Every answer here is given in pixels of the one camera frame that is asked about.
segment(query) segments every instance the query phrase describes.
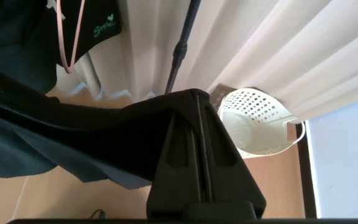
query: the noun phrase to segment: wooden floor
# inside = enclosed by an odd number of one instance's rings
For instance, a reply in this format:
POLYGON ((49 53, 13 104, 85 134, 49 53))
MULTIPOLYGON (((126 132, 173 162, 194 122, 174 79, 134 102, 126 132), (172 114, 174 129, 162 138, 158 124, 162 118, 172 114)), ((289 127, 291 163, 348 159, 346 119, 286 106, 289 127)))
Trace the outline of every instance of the wooden floor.
MULTIPOLYGON (((65 103, 104 108, 131 103, 128 97, 93 102, 87 91, 75 98, 58 90, 49 95, 65 103)), ((295 129, 290 135, 295 136, 295 129)), ((276 156, 248 159, 246 164, 267 200, 264 218, 305 217, 296 146, 276 156)), ((126 190, 109 180, 84 184, 60 167, 45 174, 0 179, 0 223, 17 218, 88 218, 99 208, 107 218, 145 218, 149 190, 126 190)))

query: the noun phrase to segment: pink strap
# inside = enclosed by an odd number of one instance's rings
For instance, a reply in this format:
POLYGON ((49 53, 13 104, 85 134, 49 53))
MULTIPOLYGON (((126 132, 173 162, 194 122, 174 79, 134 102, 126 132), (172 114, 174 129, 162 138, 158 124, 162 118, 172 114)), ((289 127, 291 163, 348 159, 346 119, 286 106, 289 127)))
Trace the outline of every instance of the pink strap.
POLYGON ((84 11, 85 0, 81 0, 81 7, 80 7, 80 13, 78 15, 77 28, 75 30, 74 46, 73 46, 73 53, 71 55, 70 67, 67 64, 67 59, 66 59, 65 41, 63 38, 62 7, 60 5, 60 1, 61 0, 57 0, 57 11, 56 11, 60 57, 62 58, 62 64, 66 72, 71 73, 74 71, 75 55, 77 52, 78 36, 80 35, 81 21, 82 21, 82 14, 84 11))

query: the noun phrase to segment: white curtain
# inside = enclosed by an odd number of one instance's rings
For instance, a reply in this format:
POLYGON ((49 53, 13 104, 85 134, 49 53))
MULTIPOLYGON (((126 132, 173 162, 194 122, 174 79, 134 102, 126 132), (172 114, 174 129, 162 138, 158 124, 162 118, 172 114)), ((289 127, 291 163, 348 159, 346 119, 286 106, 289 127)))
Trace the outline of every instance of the white curtain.
MULTIPOLYGON (((122 33, 57 87, 95 98, 164 93, 189 0, 120 0, 122 33)), ((300 119, 358 101, 358 0, 203 0, 173 91, 256 87, 300 119)))

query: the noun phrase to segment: black fabric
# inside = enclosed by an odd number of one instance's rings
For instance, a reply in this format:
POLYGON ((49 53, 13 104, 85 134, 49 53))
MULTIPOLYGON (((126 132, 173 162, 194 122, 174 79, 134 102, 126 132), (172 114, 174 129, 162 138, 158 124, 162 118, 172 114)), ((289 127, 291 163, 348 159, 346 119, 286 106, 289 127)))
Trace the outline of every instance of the black fabric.
POLYGON ((198 130, 196 96, 209 97, 187 90, 106 110, 60 104, 0 74, 0 177, 59 165, 83 182, 148 185, 172 113, 198 130))
MULTIPOLYGON (((68 61, 71 60, 80 2, 62 1, 68 61)), ((56 64, 62 64, 56 12, 46 5, 46 0, 0 0, 0 72, 39 93, 47 93, 56 85, 56 64)), ((96 44, 120 31, 116 1, 86 1, 76 61, 96 44)))

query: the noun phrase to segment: perforated basket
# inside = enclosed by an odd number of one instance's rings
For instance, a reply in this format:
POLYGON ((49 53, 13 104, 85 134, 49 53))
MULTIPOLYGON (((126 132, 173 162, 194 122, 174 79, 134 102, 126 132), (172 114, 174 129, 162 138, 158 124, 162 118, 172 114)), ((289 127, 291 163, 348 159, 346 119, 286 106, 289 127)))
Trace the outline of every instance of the perforated basket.
POLYGON ((287 123, 297 119, 275 98, 259 90, 242 88, 228 94, 219 117, 242 158, 271 156, 285 151, 298 139, 287 140, 287 123))

